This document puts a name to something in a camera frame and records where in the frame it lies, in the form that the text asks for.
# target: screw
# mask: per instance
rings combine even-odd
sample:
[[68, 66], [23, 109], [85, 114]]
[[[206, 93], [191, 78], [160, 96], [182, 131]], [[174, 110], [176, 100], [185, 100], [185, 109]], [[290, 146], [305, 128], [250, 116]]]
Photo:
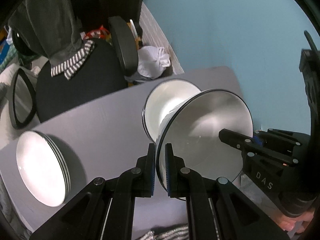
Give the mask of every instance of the screw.
[[135, 167], [135, 168], [131, 169], [131, 173], [133, 173], [133, 174], [139, 174], [140, 172], [141, 172], [140, 168]]
[[218, 179], [218, 182], [219, 182], [220, 184], [225, 185], [225, 184], [228, 183], [228, 180], [227, 180], [225, 177], [220, 177], [220, 178]]
[[180, 169], [180, 171], [181, 171], [181, 173], [183, 173], [183, 174], [188, 174], [188, 173], [190, 172], [190, 169], [187, 168], [187, 167], [183, 167], [183, 168]]
[[95, 185], [100, 185], [100, 184], [103, 183], [103, 181], [104, 181], [103, 178], [95, 178], [95, 179], [93, 180], [93, 183], [94, 183]]

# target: human hand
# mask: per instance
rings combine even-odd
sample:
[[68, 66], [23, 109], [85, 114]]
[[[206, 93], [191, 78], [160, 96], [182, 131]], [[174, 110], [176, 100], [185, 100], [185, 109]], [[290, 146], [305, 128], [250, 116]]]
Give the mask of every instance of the human hand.
[[304, 212], [301, 216], [297, 218], [289, 218], [285, 216], [280, 210], [275, 210], [270, 218], [282, 229], [286, 231], [291, 231], [295, 223], [298, 221], [303, 221], [301, 227], [297, 230], [297, 234], [301, 234], [306, 230], [307, 226], [313, 219], [315, 209]]

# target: bowl rim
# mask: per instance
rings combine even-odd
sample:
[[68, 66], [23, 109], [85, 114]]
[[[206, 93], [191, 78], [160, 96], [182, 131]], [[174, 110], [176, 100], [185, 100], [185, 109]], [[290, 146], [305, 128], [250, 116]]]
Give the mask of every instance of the bowl rim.
[[152, 94], [160, 85], [162, 85], [162, 84], [164, 84], [164, 83], [167, 83], [167, 82], [170, 82], [170, 81], [175, 81], [175, 80], [180, 80], [180, 81], [185, 81], [185, 82], [187, 82], [187, 83], [190, 83], [190, 84], [194, 85], [196, 88], [199, 89], [199, 91], [200, 91], [199, 93], [202, 92], [202, 90], [201, 90], [197, 85], [195, 85], [195, 84], [193, 84], [192, 82], [190, 82], [190, 81], [188, 81], [188, 80], [185, 80], [185, 79], [183, 79], [183, 78], [171, 78], [171, 79], [165, 80], [165, 81], [160, 82], [159, 84], [157, 84], [157, 85], [151, 90], [151, 92], [148, 94], [147, 99], [146, 99], [146, 101], [145, 101], [145, 103], [144, 103], [141, 117], [142, 117], [142, 126], [143, 126], [143, 129], [144, 129], [146, 135], [148, 136], [148, 138], [149, 138], [151, 141], [153, 141], [153, 143], [156, 143], [156, 141], [154, 141], [153, 138], [151, 137], [151, 135], [150, 135], [150, 133], [149, 133], [149, 131], [148, 131], [147, 123], [146, 123], [146, 106], [147, 106], [148, 99], [149, 99], [149, 97], [151, 96], [151, 94]]

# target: stack of plates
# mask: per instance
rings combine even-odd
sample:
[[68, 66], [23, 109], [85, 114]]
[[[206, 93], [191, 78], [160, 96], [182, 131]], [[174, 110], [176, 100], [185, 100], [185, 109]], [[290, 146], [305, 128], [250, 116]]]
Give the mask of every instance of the stack of plates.
[[16, 156], [20, 176], [31, 194], [47, 206], [60, 206], [71, 184], [57, 145], [43, 133], [26, 131], [19, 138]]

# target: white bowl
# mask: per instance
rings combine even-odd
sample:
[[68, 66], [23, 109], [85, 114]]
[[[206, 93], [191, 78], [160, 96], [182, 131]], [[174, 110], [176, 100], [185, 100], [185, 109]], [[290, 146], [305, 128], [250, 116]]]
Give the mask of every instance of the white bowl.
[[66, 197], [66, 184], [48, 142], [36, 132], [26, 131], [19, 138], [16, 157], [20, 176], [30, 193], [47, 206], [60, 206]]
[[182, 79], [160, 83], [148, 96], [142, 111], [143, 127], [149, 138], [155, 142], [164, 117], [177, 105], [200, 92], [194, 84]]
[[227, 90], [206, 90], [173, 109], [162, 121], [156, 141], [156, 170], [166, 188], [165, 145], [184, 159], [185, 166], [209, 179], [233, 182], [242, 170], [241, 151], [222, 143], [219, 132], [229, 129], [252, 137], [250, 111]]

